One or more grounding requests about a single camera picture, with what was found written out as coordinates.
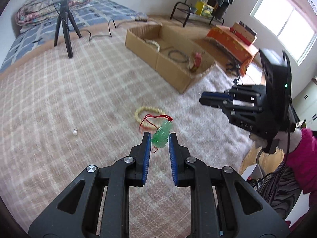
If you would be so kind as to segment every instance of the window frame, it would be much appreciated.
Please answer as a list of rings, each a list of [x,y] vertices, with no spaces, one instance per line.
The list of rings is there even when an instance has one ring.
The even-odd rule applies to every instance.
[[[254,15],[256,14],[256,12],[257,12],[257,10],[259,9],[259,7],[260,7],[260,5],[261,5],[262,2],[263,2],[263,0],[258,0],[258,1],[256,2],[256,5],[253,7],[253,9],[252,9],[252,11],[251,11],[251,13],[250,13],[250,16],[251,16],[253,19],[257,20],[258,22],[260,22],[260,21],[259,21],[256,17],[254,17]],[[273,35],[276,36],[277,40],[283,45],[283,47],[284,47],[287,51],[288,51],[288,49],[285,47],[285,45],[283,44],[283,42],[279,39],[279,36],[280,36],[280,34],[282,33],[283,29],[285,28],[286,24],[288,23],[288,21],[289,21],[291,15],[292,15],[292,13],[293,13],[293,11],[296,10],[296,8],[295,8],[292,4],[291,4],[291,6],[293,7],[293,10],[292,10],[292,12],[290,13],[288,19],[286,20],[286,22],[284,23],[283,27],[281,28],[280,32],[279,32],[277,35],[275,35],[268,27],[266,27],[262,22],[260,22],[265,28],[267,28]],[[289,54],[293,57],[293,59],[297,62],[298,65],[300,65],[300,64],[304,61],[304,59],[306,58],[307,54],[310,52],[310,49],[312,49],[313,45],[315,44],[315,41],[316,41],[316,40],[317,40],[317,32],[314,32],[314,35],[313,35],[312,39],[311,39],[310,42],[307,44],[307,46],[306,46],[306,48],[305,48],[303,54],[300,56],[300,58],[299,58],[298,60],[296,60],[296,59],[294,58],[294,56],[292,55],[292,53],[291,53],[290,51],[288,51]]]

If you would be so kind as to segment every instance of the magenta sleeve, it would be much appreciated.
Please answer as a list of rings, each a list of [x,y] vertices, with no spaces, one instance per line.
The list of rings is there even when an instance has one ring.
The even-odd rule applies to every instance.
[[[302,129],[301,142],[288,155],[286,165],[292,168],[304,194],[317,192],[317,139],[310,129]]]

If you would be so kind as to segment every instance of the window pane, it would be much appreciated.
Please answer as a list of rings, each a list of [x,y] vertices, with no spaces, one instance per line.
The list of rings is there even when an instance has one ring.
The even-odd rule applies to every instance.
[[[313,36],[314,31],[307,21],[297,11],[293,11],[278,38],[298,61]]]
[[[254,17],[277,36],[292,10],[286,0],[263,0]]]

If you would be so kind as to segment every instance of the orange covered table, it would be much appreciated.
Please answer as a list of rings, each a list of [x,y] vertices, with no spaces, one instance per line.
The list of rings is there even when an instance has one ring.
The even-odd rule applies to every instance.
[[[212,38],[228,50],[240,62],[240,74],[244,76],[250,63],[259,50],[254,46],[248,46],[235,34],[230,32],[226,26],[215,26],[207,34],[207,38]]]

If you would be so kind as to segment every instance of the person's hand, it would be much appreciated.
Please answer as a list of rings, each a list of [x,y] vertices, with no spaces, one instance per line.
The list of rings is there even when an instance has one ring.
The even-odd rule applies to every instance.
[[[254,145],[256,148],[262,147],[266,148],[267,147],[267,140],[262,139],[255,134],[251,133],[250,134],[250,139],[254,140]],[[290,135],[290,143],[289,143],[289,152],[293,152],[298,144],[300,143],[302,139],[302,131],[298,128],[295,129],[294,132],[291,132]],[[286,132],[278,132],[277,135],[275,136],[274,140],[279,140],[277,147],[279,149],[282,149],[284,153],[287,152],[287,133]]]

